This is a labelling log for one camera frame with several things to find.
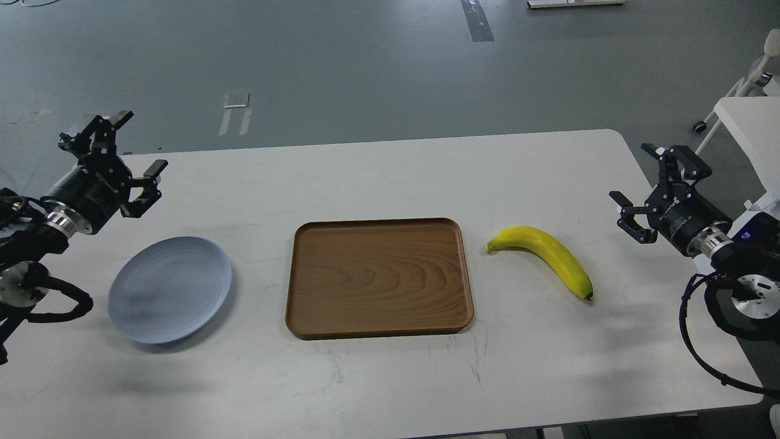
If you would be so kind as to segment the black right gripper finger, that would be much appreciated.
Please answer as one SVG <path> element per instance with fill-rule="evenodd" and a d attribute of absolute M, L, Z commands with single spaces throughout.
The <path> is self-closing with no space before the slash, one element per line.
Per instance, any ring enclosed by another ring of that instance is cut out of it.
<path fill-rule="evenodd" d="M 635 206 L 621 191 L 610 191 L 608 196 L 618 206 L 619 218 L 616 225 L 624 230 L 630 237 L 635 239 L 636 242 L 641 244 L 655 243 L 658 239 L 658 232 L 655 228 L 642 227 L 640 223 L 636 221 L 637 216 L 649 216 L 657 213 L 657 209 L 654 206 Z"/>
<path fill-rule="evenodd" d="M 712 175 L 711 167 L 688 146 L 657 148 L 652 143 L 643 143 L 640 148 L 658 162 L 658 188 L 663 195 L 690 192 L 699 181 Z"/>

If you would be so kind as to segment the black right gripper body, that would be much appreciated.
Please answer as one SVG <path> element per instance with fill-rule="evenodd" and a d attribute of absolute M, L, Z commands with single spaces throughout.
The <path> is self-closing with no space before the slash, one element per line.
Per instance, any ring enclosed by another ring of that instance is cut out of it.
<path fill-rule="evenodd" d="M 732 220 L 727 214 L 687 184 L 672 184 L 671 193 L 656 185 L 645 206 L 649 209 L 648 225 L 688 257 L 701 253 L 698 236 L 702 230 L 719 228 L 728 232 L 732 227 Z"/>

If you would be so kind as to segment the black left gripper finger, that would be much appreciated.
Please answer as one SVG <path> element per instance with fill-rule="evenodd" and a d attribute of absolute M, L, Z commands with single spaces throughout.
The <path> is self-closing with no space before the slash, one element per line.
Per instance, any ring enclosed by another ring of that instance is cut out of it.
<path fill-rule="evenodd" d="M 120 205 L 120 212 L 125 218 L 142 217 L 162 197 L 158 185 L 160 176 L 167 166 L 167 160 L 156 160 L 145 170 L 142 177 L 131 178 L 129 186 L 140 188 L 141 192 L 133 201 Z"/>
<path fill-rule="evenodd" d="M 84 160 L 89 155 L 117 156 L 115 136 L 134 117 L 131 110 L 123 110 L 114 116 L 86 115 L 75 123 L 69 132 L 59 134 L 59 148 Z"/>

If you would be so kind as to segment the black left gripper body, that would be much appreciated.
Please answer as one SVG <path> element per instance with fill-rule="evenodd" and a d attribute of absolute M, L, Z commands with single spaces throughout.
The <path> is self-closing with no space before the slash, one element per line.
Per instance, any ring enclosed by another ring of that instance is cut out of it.
<path fill-rule="evenodd" d="M 129 200 L 129 168 L 117 155 L 87 155 L 41 198 L 51 211 L 64 207 L 83 220 L 80 232 L 98 233 Z"/>

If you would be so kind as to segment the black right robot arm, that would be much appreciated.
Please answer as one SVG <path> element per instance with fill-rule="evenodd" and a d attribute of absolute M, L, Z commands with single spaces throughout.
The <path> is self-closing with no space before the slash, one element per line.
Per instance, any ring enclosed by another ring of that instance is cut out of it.
<path fill-rule="evenodd" d="M 689 147 L 641 148 L 658 164 L 658 182 L 642 205 L 611 191 L 619 228 L 650 244 L 662 236 L 685 257 L 706 258 L 707 310 L 726 333 L 747 341 L 778 341 L 778 219 L 759 212 L 729 236 L 733 221 L 696 185 L 712 169 Z"/>

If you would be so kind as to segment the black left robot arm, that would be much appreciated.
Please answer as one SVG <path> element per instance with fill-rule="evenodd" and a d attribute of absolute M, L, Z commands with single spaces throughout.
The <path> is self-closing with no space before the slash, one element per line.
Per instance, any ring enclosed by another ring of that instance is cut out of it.
<path fill-rule="evenodd" d="M 42 259 L 64 253 L 75 234 L 95 235 L 117 213 L 142 217 L 161 198 L 167 161 L 158 159 L 134 177 L 117 153 L 115 136 L 131 117 L 129 110 L 86 116 L 60 134 L 59 148 L 74 155 L 76 165 L 41 198 L 2 189 L 3 343 L 23 322 L 64 323 L 92 311 L 92 297 L 53 277 Z"/>

